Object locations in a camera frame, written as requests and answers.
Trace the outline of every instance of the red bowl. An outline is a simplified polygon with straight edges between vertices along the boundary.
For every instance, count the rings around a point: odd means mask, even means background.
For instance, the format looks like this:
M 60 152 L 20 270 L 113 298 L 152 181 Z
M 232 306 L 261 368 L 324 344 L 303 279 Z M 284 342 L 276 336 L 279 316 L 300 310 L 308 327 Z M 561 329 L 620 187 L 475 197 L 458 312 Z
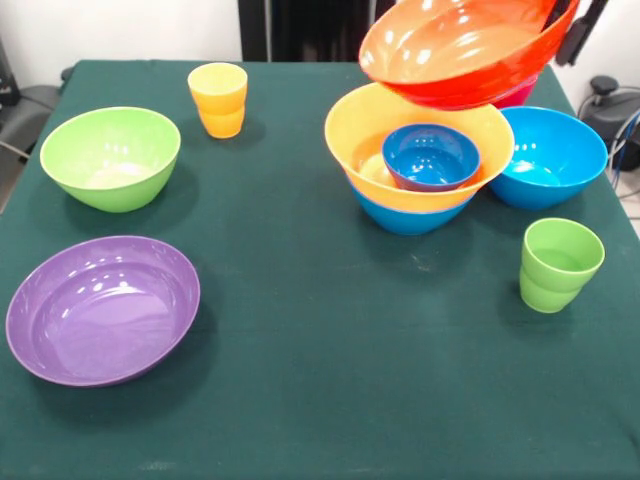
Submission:
M 405 0 L 369 30 L 360 66 L 413 103 L 443 110 L 498 102 L 556 53 L 579 0 L 540 33 L 554 0 Z
M 538 74 L 531 77 L 522 85 L 516 87 L 515 91 L 510 95 L 504 97 L 502 100 L 494 102 L 493 106 L 496 108 L 507 108 L 520 107 L 524 105 L 527 102 L 529 95 L 531 95 L 531 92 L 533 92 L 533 89 L 536 88 L 536 83 L 538 83 Z

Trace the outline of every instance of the green cup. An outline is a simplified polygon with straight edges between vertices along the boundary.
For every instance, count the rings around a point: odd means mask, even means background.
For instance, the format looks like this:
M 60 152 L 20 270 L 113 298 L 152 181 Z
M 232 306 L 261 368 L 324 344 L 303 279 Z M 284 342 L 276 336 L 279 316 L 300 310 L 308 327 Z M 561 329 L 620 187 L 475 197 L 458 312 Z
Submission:
M 532 309 L 556 313 L 578 296 L 604 262 L 604 245 L 584 225 L 543 218 L 524 234 L 520 295 Z

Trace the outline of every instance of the green tablecloth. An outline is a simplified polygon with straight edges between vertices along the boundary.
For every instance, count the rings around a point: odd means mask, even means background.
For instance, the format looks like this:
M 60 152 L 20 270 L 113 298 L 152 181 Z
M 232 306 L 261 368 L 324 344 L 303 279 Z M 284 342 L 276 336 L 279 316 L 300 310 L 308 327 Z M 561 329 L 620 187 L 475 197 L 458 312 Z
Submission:
M 97 107 L 168 115 L 183 145 L 151 205 L 86 207 L 36 149 L 0 218 L 3 309 L 40 262 L 104 235 L 168 241 L 202 282 L 184 342 L 122 386 L 40 381 L 2 338 L 1 478 L 638 478 L 640 248 L 604 177 L 543 214 L 483 191 L 441 230 L 394 236 L 324 143 L 357 66 L 246 64 L 244 130 L 215 141 L 186 87 L 195 65 L 81 62 L 43 134 Z M 570 109 L 550 71 L 531 103 Z M 608 249 L 554 316 L 517 295 L 521 236 L 543 215 Z

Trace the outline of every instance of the plastic bowl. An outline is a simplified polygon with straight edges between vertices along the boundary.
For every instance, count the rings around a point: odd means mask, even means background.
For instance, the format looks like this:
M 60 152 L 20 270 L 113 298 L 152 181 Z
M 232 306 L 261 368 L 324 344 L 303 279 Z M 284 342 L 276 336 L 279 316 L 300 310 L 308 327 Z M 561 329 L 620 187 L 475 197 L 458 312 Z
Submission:
M 527 99 L 536 88 L 536 83 L 538 83 L 539 76 L 540 75 L 538 74 L 534 75 L 522 85 L 516 87 L 515 91 L 510 95 L 504 97 L 502 100 L 493 102 L 493 106 L 496 108 L 509 108 L 524 105 L 525 103 L 527 103 Z
M 491 182 L 506 204 L 542 210 L 582 191 L 607 164 L 600 136 L 575 117 L 537 107 L 505 108 L 515 134 L 513 159 Z
M 442 125 L 406 125 L 382 145 L 385 164 L 400 188 L 444 192 L 458 188 L 480 168 L 469 138 Z
M 579 0 L 541 32 L 555 0 L 404 0 L 369 29 L 362 70 L 410 101 L 443 110 L 495 103 L 540 72 Z
M 164 115 L 112 107 L 78 115 L 56 128 L 42 145 L 40 163 L 81 202 L 106 212 L 128 212 L 158 195 L 179 150 L 180 131 Z
M 423 235 L 429 233 L 450 222 L 471 201 L 471 198 L 468 198 L 460 205 L 438 212 L 402 212 L 378 205 L 362 195 L 353 185 L 351 185 L 351 188 L 353 188 L 362 209 L 378 225 L 396 235 Z
M 362 172 L 370 162 L 384 166 L 382 144 L 397 128 L 434 123 L 453 128 L 476 145 L 480 168 L 469 182 L 447 192 L 412 192 Z M 325 122 L 329 150 L 351 183 L 368 199 L 386 208 L 426 213 L 460 205 L 507 166 L 513 154 L 513 133 L 493 105 L 448 112 L 414 105 L 375 83 L 357 88 L 331 108 Z
M 105 237 L 37 267 L 7 312 L 9 347 L 24 368 L 73 387 L 113 385 L 160 362 L 200 301 L 189 260 L 145 237 Z

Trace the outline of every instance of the stacked cups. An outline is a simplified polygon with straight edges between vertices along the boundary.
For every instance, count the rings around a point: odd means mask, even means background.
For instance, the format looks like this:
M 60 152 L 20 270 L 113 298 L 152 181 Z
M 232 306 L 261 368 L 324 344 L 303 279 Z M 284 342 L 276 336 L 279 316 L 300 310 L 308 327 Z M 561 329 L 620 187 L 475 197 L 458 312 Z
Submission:
M 187 79 L 200 120 L 214 138 L 230 138 L 242 129 L 247 72 L 231 63 L 208 63 Z
M 604 246 L 584 225 L 543 218 L 524 234 L 520 294 L 541 313 L 555 313 L 578 296 L 604 262 Z

